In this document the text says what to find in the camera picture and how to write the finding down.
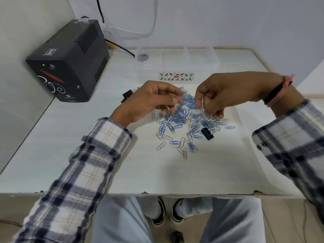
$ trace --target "wristband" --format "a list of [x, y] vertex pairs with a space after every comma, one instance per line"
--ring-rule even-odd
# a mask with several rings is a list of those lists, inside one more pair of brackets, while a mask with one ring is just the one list
[[291, 76], [284, 76], [284, 81], [279, 84], [277, 87], [275, 87], [267, 97], [264, 98], [264, 104], [267, 107], [272, 106], [274, 103], [276, 103], [286, 92], [288, 86], [292, 83], [293, 78], [296, 74], [292, 74]]

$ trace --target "table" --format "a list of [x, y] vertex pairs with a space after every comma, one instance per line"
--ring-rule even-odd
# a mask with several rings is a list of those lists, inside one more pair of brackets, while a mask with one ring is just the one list
[[[215, 51], [220, 60], [219, 72], [267, 71], [250, 50]], [[124, 92], [141, 86], [132, 67], [132, 57], [117, 50], [110, 50], [110, 54], [90, 102], [68, 104], [53, 100], [1, 173], [0, 193], [47, 190], [63, 172], [69, 155], [81, 144], [81, 137], [96, 120], [110, 116]], [[184, 86], [194, 95], [197, 85]], [[271, 117], [259, 115], [262, 121], [255, 124], [257, 118], [253, 118], [251, 112], [261, 105], [251, 108], [250, 104], [253, 103], [226, 109], [226, 117], [236, 128], [219, 131], [214, 142], [201, 139], [199, 144], [197, 141], [199, 151], [189, 153], [187, 160], [170, 145], [156, 150], [160, 143], [155, 136], [159, 124], [151, 115], [131, 124], [128, 129], [133, 133], [133, 141], [117, 162], [107, 192], [230, 197], [261, 191], [300, 196], [293, 183], [279, 174], [254, 147], [250, 137], [252, 129], [270, 122]]]

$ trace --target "plaid shirt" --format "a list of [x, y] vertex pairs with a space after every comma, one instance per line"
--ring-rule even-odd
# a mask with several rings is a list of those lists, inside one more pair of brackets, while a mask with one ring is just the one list
[[[69, 165], [38, 200], [15, 242], [83, 242], [115, 162], [130, 132], [101, 118], [82, 138]], [[294, 181], [324, 221], [324, 116], [306, 100], [287, 115], [253, 132], [253, 141], [273, 166]]]

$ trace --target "gray wall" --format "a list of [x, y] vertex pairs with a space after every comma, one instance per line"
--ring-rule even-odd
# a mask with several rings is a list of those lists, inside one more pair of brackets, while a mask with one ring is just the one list
[[[77, 18], [101, 20], [96, 0], [69, 0]], [[147, 33], [153, 0], [100, 0], [105, 23]], [[110, 29], [112, 40], [135, 47], [135, 36]], [[253, 48], [274, 71], [297, 73], [301, 82], [324, 58], [324, 0], [159, 0], [155, 46], [243, 46]]]
[[0, 0], [0, 172], [53, 99], [24, 60], [73, 18], [67, 0]]

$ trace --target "hand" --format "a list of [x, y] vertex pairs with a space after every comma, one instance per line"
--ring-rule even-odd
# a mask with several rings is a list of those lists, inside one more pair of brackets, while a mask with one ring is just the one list
[[139, 121], [153, 109], [161, 109], [165, 115], [168, 111], [176, 112], [174, 105], [183, 104], [180, 98], [184, 92], [178, 87], [158, 81], [147, 81], [126, 101], [124, 101], [110, 116], [111, 119], [127, 127], [130, 123]]
[[200, 109], [204, 100], [206, 113], [223, 118], [225, 107], [264, 99], [282, 82], [283, 76], [277, 73], [214, 73], [198, 86], [196, 106]]

